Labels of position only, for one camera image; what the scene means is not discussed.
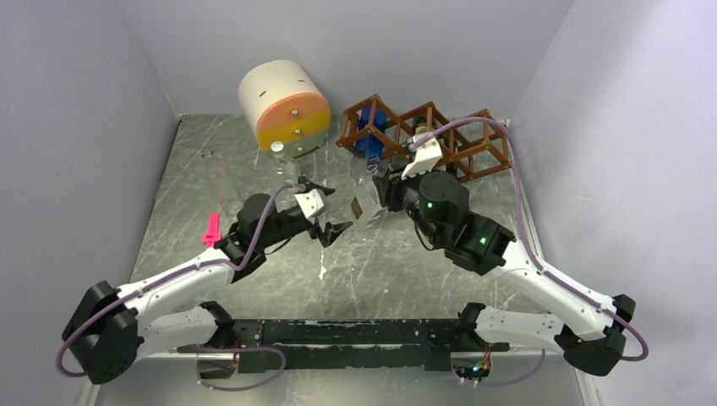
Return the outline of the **dark wine bottle red label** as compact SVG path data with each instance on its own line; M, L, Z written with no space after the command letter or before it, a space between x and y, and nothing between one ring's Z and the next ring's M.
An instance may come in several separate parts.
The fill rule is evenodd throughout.
M413 135L418 136L424 133L427 133L428 130L428 121L427 117L425 115L419 115L413 120Z

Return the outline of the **brown wooden wine rack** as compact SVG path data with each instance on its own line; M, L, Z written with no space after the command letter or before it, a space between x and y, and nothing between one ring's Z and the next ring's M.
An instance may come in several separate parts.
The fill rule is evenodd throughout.
M443 168L466 183L512 168L506 121L482 109L452 122L432 101L398 114L369 96L344 110L336 145L370 163L397 157L406 176Z

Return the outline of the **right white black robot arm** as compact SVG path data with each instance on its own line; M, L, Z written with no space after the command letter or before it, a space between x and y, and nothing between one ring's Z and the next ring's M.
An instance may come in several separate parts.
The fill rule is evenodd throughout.
M502 281L545 309L543 314L469 303L458 317L456 337L467 350L511 343L561 354L572 367L607 376L621 360L624 331L636 303L583 286L538 259L508 228L469 209L469 192L450 174L415 178L375 176L380 205L403 211L419 235L454 266Z

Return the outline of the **clear bottle white cap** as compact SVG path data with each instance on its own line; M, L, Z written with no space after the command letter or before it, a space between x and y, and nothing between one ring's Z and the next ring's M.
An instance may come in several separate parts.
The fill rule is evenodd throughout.
M270 147L272 161L270 172L270 192L276 192L284 184L296 184L299 168L295 159L286 153L286 146L281 141L274 141Z

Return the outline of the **blue square bottle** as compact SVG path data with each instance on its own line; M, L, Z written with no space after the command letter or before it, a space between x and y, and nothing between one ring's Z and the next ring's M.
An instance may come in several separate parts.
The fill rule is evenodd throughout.
M364 107L359 114L358 129L364 129L369 123L371 107ZM385 132L387 128L387 116L380 110L376 109L375 115L371 123L381 132ZM375 173L380 166L384 144L376 136L369 133L365 137L358 139L353 144L354 155L364 164L364 168L369 173Z

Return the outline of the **small black gold-capped bottle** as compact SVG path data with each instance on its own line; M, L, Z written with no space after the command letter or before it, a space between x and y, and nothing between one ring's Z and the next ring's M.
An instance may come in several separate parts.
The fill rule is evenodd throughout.
M368 227L370 223L386 212L386 208L380 203L378 190L369 173L356 181L354 198L350 207L356 220L354 225L358 228Z

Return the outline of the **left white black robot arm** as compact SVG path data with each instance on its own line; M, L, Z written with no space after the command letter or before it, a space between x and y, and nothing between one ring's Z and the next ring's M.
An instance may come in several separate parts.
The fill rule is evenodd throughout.
M87 289L62 333L58 372L101 385L130 366L171 348L243 352L233 318L214 301L176 312L182 303L249 276L266 261L266 248L307 233L327 248L350 222L320 224L332 188L305 176L273 194L254 194L237 212L229 232L183 264L135 283Z

